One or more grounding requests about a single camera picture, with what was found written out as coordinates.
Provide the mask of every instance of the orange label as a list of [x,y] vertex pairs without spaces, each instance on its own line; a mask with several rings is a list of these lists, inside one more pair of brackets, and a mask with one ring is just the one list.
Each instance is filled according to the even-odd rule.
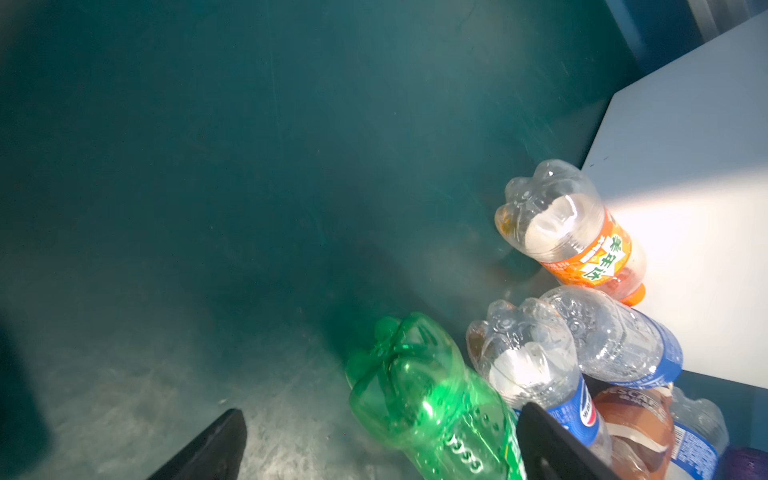
[[542,263],[567,285],[597,286],[616,276],[632,253],[632,239],[606,209],[598,238],[575,257],[557,263]]

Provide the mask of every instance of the blue label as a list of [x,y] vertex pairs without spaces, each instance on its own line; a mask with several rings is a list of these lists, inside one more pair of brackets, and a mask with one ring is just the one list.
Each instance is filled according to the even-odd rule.
[[683,371],[683,349],[681,349],[680,343],[666,326],[653,321],[637,310],[635,310],[634,313],[658,330],[661,342],[664,345],[664,352],[661,354],[661,361],[650,375],[646,375],[633,382],[611,383],[618,386],[626,386],[631,389],[642,390],[655,389],[658,386],[665,386],[674,382],[677,377],[680,376],[680,372]]
[[717,468],[717,450],[698,433],[674,423],[672,463],[694,480],[712,480]]
[[564,404],[547,410],[560,425],[586,445],[592,445],[600,430],[600,417],[589,396],[584,377],[579,375],[576,393]]

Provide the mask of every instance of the metal floor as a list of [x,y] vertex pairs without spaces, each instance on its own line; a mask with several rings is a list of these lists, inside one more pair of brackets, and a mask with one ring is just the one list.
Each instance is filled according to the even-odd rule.
[[0,478],[142,480],[230,407],[241,478],[418,478],[351,416],[350,348],[411,310],[463,348],[490,301],[552,286],[495,232],[504,185],[582,161],[639,76],[603,0],[59,0],[15,20]]

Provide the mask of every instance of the empty plastic bottle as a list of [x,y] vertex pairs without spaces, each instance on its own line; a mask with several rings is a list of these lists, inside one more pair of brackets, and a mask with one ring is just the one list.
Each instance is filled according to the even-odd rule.
[[347,365],[349,405],[426,480],[522,480],[515,417],[422,313],[376,324],[376,347]]
[[529,298],[515,308],[497,300],[487,320],[469,326],[467,345],[475,369],[510,408],[536,402],[611,464],[611,437],[584,384],[573,337],[550,305]]
[[723,413],[707,399],[688,399],[674,387],[670,413],[675,446],[665,480],[711,480],[728,447]]
[[496,210],[498,232],[563,284],[589,286],[627,305],[645,295],[645,253],[603,206],[590,180],[562,160],[516,177]]
[[583,373],[619,386],[652,389],[683,371],[683,350],[672,332],[605,293],[560,286],[541,299],[571,329]]

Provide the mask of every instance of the bottle cap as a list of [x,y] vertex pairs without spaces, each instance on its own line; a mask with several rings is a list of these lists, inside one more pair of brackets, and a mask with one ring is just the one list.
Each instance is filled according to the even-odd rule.
[[640,286],[630,296],[626,296],[620,301],[626,306],[635,306],[643,301],[645,298],[645,283],[641,283]]

